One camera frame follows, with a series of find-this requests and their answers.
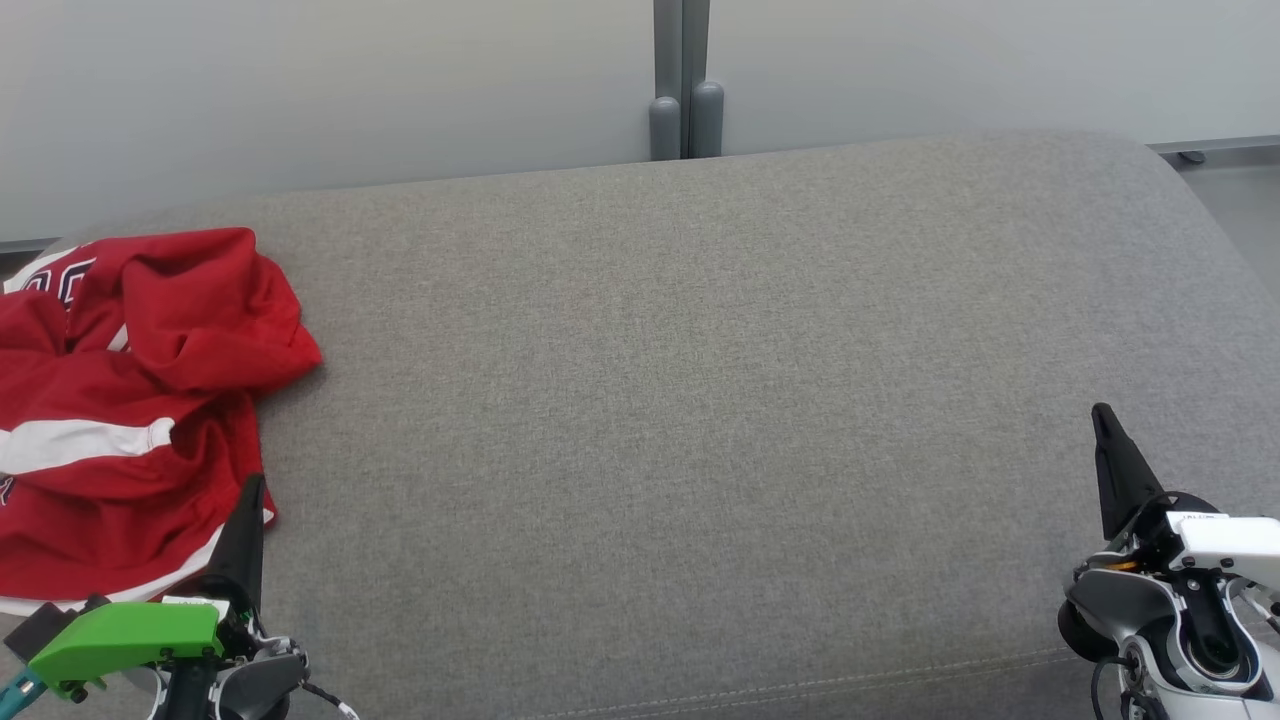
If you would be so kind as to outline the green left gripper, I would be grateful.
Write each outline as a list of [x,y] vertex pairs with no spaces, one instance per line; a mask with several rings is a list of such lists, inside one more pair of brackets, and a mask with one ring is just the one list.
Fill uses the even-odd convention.
[[260,646],[265,478],[251,475],[227,519],[205,580],[159,600],[110,602],[77,618],[28,664],[50,691],[81,702],[106,675],[148,669],[221,670]]

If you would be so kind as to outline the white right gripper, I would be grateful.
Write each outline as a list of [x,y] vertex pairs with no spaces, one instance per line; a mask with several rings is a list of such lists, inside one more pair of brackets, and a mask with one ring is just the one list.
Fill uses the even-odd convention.
[[1106,568],[1207,571],[1280,593],[1280,519],[1233,516],[1193,495],[1165,492],[1108,404],[1093,405],[1092,424]]

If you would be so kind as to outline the red Bulls 23 shorts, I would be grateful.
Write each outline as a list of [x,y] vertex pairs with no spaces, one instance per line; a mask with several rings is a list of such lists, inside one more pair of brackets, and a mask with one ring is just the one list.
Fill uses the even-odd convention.
[[255,401],[129,354],[0,357],[0,614],[148,600],[201,569],[262,469]]

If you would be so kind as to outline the grey fabric sofa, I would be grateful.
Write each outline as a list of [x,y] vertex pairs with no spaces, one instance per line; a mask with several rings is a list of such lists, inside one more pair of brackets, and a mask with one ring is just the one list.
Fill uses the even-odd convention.
[[264,619],[362,720],[1093,720],[1091,407],[1280,518],[1280,304],[1134,140],[998,131],[255,195],[323,350]]

